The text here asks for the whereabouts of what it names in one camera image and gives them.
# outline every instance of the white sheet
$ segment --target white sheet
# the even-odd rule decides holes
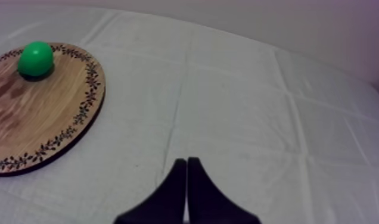
[[[66,155],[0,178],[0,223],[112,223],[188,156],[264,224],[379,223],[379,96],[367,84],[183,21],[0,5],[0,54],[34,40],[87,49],[107,93]]]

